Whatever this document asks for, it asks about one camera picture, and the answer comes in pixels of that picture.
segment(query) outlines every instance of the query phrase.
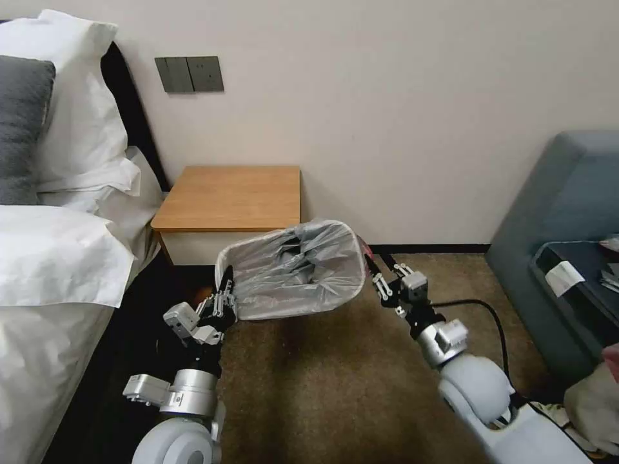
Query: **white pillow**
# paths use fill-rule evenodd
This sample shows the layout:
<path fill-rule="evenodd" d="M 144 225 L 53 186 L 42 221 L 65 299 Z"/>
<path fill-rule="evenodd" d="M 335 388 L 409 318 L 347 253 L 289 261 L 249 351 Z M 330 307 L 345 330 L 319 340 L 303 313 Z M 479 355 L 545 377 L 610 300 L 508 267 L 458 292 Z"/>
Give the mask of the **white pillow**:
<path fill-rule="evenodd" d="M 0 24 L 0 55 L 52 61 L 48 129 L 35 154 L 38 191 L 130 189 L 139 169 L 124 156 L 127 132 L 103 81 L 101 57 L 117 27 L 43 10 Z"/>
<path fill-rule="evenodd" d="M 119 307 L 134 256 L 107 219 L 54 206 L 0 206 L 0 306 Z"/>

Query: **white trash can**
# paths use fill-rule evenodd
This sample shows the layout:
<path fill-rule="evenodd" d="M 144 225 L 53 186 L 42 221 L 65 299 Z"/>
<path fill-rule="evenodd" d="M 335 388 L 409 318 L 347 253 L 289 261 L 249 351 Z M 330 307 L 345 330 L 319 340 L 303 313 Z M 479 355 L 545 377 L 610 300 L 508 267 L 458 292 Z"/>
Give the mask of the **white trash can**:
<path fill-rule="evenodd" d="M 357 235 L 336 220 L 313 220 L 228 246 L 215 264 L 217 285 L 228 266 L 239 320 L 330 311 L 357 296 L 366 277 Z"/>

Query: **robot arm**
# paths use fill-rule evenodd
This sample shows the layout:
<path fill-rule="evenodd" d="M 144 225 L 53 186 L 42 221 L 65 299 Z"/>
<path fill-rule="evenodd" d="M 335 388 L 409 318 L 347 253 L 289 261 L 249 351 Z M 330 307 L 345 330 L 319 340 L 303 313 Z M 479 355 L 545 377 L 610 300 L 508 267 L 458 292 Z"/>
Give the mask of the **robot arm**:
<path fill-rule="evenodd" d="M 163 316 L 186 348 L 188 368 L 179 370 L 172 384 L 148 374 L 131 376 L 123 390 L 128 399 L 173 416 L 147 433 L 133 464 L 221 462 L 219 442 L 226 408 L 215 388 L 221 377 L 224 334 L 237 319 L 231 267 L 219 288 L 196 311 L 181 303 Z"/>
<path fill-rule="evenodd" d="M 505 374 L 487 358 L 466 354 L 468 331 L 435 312 L 427 297 L 427 278 L 406 264 L 383 256 L 397 278 L 386 283 L 366 256 L 372 282 L 384 307 L 410 326 L 411 337 L 433 369 L 438 369 L 441 397 L 468 425 L 488 456 L 499 464 L 585 464 L 591 461 L 546 416 L 522 400 Z"/>

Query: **nightstand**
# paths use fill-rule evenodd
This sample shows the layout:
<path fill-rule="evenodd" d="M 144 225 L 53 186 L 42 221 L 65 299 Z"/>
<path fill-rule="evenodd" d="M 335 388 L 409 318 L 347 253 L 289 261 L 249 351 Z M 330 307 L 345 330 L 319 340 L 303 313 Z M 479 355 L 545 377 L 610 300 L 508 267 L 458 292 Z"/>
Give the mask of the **nightstand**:
<path fill-rule="evenodd" d="M 174 264 L 210 265 L 227 245 L 299 222 L 298 166 L 188 166 L 151 226 Z"/>

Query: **nightstand drawer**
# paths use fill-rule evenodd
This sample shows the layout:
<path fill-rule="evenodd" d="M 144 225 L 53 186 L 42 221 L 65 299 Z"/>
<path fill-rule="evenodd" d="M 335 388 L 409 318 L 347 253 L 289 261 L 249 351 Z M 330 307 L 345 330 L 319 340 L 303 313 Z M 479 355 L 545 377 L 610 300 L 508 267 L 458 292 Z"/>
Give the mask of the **nightstand drawer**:
<path fill-rule="evenodd" d="M 162 233 L 166 250 L 177 266 L 215 264 L 217 255 L 228 245 L 265 232 Z"/>

